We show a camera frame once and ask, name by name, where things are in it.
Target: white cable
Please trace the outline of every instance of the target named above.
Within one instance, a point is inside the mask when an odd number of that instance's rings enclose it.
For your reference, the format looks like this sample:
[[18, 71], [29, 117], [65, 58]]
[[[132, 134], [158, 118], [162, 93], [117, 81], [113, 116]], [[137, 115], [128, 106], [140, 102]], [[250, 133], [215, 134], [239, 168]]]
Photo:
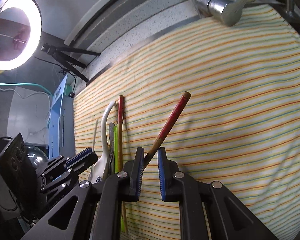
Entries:
[[22, 99], [26, 99], [26, 98], [28, 98], [28, 97], [30, 97], [30, 96], [33, 96], [33, 95], [36, 95], [36, 94], [45, 94], [45, 95], [48, 97], [48, 99], [49, 99], [49, 112], [48, 112], [48, 114], [50, 113], [50, 104], [51, 104], [51, 102], [50, 102], [50, 96], [49, 96], [46, 92], [37, 91], [37, 92], [34, 92], [34, 93], [30, 94], [30, 95], [27, 95], [26, 97], [23, 97], [23, 96], [21, 96], [21, 95], [18, 93], [18, 91], [14, 90], [14, 89], [12, 89], [12, 88], [7, 88], [7, 89], [2, 89], [2, 88], [0, 88], [0, 90], [1, 90], [1, 91], [12, 90], [12, 91], [15, 92], [18, 96], [20, 96]]
[[93, 141], [92, 141], [92, 152], [95, 152], [95, 151], [94, 151], [94, 144], [95, 144], [95, 142], [96, 142], [97, 126], [98, 126], [98, 119], [96, 119], [96, 125], [95, 125], [95, 127], [94, 127]]

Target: wooden skewer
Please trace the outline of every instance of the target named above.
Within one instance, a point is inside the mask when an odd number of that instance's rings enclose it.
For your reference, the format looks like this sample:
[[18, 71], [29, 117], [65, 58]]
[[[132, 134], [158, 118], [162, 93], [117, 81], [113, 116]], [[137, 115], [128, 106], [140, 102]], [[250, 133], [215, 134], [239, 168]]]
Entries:
[[126, 214], [126, 203], [122, 202], [122, 218], [124, 224], [124, 230], [126, 231], [126, 235], [128, 235], [128, 224], [127, 224], [127, 214]]
[[182, 113], [183, 109], [185, 108], [186, 104], [188, 103], [189, 99], [191, 97], [191, 94], [187, 91], [185, 91], [180, 98], [179, 102], [177, 103], [176, 107], [172, 111], [170, 117], [168, 118], [167, 122], [165, 123], [164, 127], [162, 128], [160, 134], [154, 141], [154, 144], [152, 145], [150, 151], [148, 151], [147, 155], [145, 156], [144, 160], [144, 168], [149, 164], [149, 162], [152, 160], [153, 156], [157, 152], [157, 150], [160, 148], [161, 144], [171, 131], [172, 127], [178, 120], [180, 114]]

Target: white plastic utensil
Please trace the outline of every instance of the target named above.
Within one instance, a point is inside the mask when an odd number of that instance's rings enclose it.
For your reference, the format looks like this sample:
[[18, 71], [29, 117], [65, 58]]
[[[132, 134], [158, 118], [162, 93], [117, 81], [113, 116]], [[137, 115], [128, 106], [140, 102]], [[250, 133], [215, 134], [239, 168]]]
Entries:
[[94, 132], [93, 132], [93, 141], [92, 141], [92, 151], [95, 153], [94, 151], [94, 145], [96, 143], [96, 133], [97, 133], [97, 127], [98, 127], [98, 119], [96, 119], [96, 124], [94, 126]]
[[108, 115], [115, 105], [115, 101], [112, 101], [105, 112], [103, 113], [101, 120], [101, 143], [102, 143], [102, 155], [99, 160], [93, 164], [91, 171], [88, 176], [88, 181], [91, 183], [101, 182], [106, 179], [108, 176], [108, 168], [109, 168], [109, 148], [108, 148], [108, 140], [106, 134], [106, 123], [108, 119]]

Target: tripod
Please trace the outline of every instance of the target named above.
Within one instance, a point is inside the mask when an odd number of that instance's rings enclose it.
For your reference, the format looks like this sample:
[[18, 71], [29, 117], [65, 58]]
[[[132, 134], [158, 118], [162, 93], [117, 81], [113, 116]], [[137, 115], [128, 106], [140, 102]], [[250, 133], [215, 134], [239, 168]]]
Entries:
[[46, 52], [48, 55], [52, 56], [57, 62], [62, 64], [65, 68], [67, 68], [69, 71], [71, 71], [72, 73], [77, 75], [79, 78], [81, 78], [85, 82], [88, 82], [89, 79], [85, 75], [83, 75], [79, 70], [77, 70], [71, 64], [69, 64], [69, 62], [74, 65], [77, 65], [81, 68], [86, 68], [87, 66], [84, 63], [81, 63], [80, 61], [76, 60], [73, 57], [66, 55], [63, 52], [74, 52], [74, 53], [100, 56], [100, 53], [94, 52], [94, 51], [68, 48], [68, 47], [55, 47], [52, 45], [48, 45], [46, 43], [43, 44], [43, 46], [41, 47], [41, 50], [43, 52]]

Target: ring light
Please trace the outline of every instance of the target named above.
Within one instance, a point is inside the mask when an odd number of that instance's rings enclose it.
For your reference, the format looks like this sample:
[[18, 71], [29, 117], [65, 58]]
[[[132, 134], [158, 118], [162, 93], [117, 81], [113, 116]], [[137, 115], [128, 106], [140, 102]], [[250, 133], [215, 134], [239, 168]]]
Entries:
[[37, 5], [32, 0], [8, 0], [1, 11], [9, 8], [19, 8], [27, 16], [30, 24], [28, 42], [21, 54], [9, 61], [0, 61], [0, 70], [10, 70], [25, 63], [36, 50], [41, 36], [41, 15]]

